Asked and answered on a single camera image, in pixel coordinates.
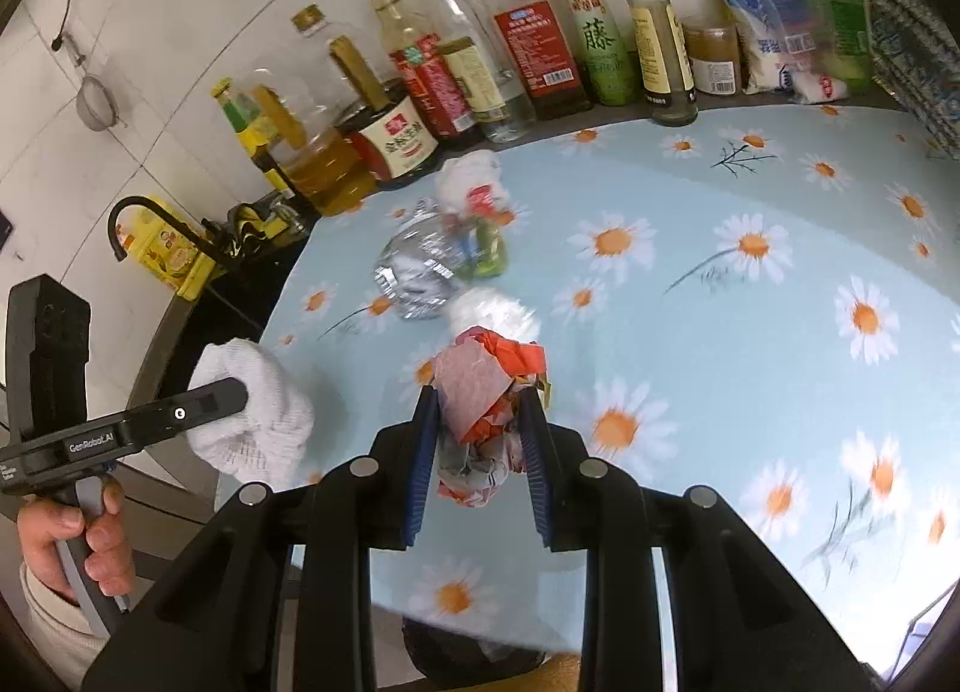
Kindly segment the person's left hand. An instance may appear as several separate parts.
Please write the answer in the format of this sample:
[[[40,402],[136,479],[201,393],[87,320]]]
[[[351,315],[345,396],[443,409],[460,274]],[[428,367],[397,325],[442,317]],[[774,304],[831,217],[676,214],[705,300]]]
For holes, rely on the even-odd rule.
[[[18,512],[16,528],[21,554],[32,575],[69,603],[76,598],[57,543],[83,538],[91,554],[85,561],[86,575],[96,582],[104,596],[127,596],[135,583],[132,546],[124,528],[124,489],[108,477],[103,488],[103,513],[93,520],[76,507],[62,506],[49,499],[32,499]]]

